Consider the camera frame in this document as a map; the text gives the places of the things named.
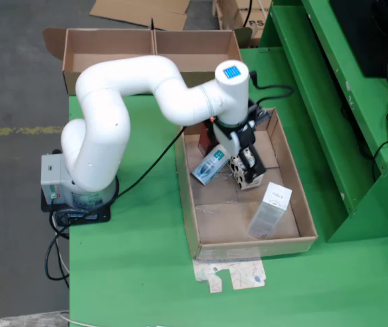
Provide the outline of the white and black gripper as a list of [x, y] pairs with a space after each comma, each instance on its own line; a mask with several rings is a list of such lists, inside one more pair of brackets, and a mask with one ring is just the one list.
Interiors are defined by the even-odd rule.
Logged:
[[[253, 182], [255, 178], [265, 173], [266, 168], [263, 165], [255, 144], [255, 122], [254, 120], [245, 120], [237, 125], [228, 125], [215, 118], [213, 123], [213, 132], [218, 142], [226, 149], [231, 156], [240, 155], [244, 164], [244, 180], [247, 183]], [[253, 165], [248, 160], [247, 151], [253, 156]]]

